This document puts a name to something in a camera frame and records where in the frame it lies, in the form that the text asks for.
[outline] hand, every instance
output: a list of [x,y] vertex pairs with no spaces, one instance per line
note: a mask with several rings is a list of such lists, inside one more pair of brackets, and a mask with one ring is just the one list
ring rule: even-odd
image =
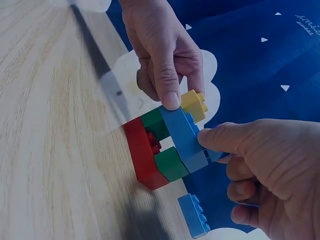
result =
[[[231,218],[272,240],[320,239],[320,123],[261,119],[204,129],[205,148],[231,155]],[[259,208],[244,204],[259,205]]]
[[141,64],[137,85],[168,110],[180,107],[179,84],[204,94],[203,59],[198,46],[166,0],[141,0],[123,8],[123,21]]

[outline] blue blanket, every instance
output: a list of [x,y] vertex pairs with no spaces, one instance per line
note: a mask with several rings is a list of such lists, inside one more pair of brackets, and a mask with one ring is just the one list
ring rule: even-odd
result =
[[[182,24],[192,26],[188,32],[199,47],[217,59],[211,82],[220,106],[205,127],[261,118],[320,122],[319,0],[169,2]],[[117,0],[107,14],[131,50]],[[235,204],[227,197],[224,164],[211,163],[183,181],[211,229],[253,229],[230,219]]]

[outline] wood grain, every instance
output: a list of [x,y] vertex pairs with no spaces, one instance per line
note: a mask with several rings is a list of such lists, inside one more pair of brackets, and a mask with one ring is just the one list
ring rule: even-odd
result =
[[[77,21],[54,3],[0,3],[0,239],[190,239],[183,183],[136,183]],[[123,43],[103,11],[81,11],[112,68]]]

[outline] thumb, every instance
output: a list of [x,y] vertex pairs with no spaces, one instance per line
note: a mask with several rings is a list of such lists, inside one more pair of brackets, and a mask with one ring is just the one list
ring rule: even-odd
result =
[[174,64],[174,51],[163,48],[163,52],[152,58],[154,85],[160,101],[168,110],[181,105],[179,78]]
[[200,145],[216,152],[245,156],[251,144],[251,124],[225,122],[212,129],[203,129],[198,134]]

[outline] green lego brick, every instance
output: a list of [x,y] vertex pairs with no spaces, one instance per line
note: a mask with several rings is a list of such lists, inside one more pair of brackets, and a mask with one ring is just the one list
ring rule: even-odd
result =
[[144,115],[142,115],[141,120],[145,130],[152,133],[157,141],[161,141],[170,136],[168,128],[165,121],[160,113],[159,108],[155,108]]
[[155,155],[154,160],[158,171],[171,183],[189,174],[174,146]]

